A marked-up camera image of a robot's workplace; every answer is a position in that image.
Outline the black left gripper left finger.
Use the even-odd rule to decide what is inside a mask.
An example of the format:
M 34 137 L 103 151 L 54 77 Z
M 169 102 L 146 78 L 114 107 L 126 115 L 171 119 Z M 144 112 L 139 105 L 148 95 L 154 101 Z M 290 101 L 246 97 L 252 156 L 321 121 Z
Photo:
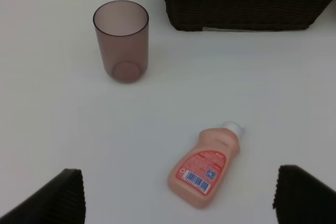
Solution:
M 46 185 L 1 217 L 1 223 L 82 224 L 86 201 L 82 171 L 64 169 Z

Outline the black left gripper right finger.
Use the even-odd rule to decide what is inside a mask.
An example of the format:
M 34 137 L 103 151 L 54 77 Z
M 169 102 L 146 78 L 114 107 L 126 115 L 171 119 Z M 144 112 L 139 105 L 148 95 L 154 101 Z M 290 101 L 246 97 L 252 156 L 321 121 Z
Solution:
M 278 223 L 335 223 L 335 190 L 297 165 L 282 165 L 272 207 Z

